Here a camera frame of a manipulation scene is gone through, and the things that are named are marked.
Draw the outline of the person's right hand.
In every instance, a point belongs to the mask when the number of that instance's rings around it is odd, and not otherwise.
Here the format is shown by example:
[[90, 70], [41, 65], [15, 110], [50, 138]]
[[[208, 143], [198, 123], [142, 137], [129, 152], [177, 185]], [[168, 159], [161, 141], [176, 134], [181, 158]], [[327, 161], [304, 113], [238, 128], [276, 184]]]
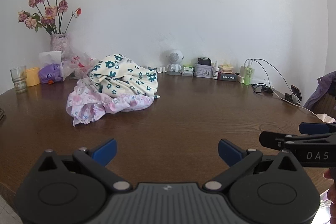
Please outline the person's right hand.
[[[324, 173], [323, 176], [324, 176], [325, 179], [333, 180], [333, 175], [332, 175], [331, 169], [328, 169]], [[330, 214], [333, 218], [335, 218], [335, 182], [333, 183], [333, 185], [327, 191], [327, 197], [328, 197], [328, 200], [331, 202]]]

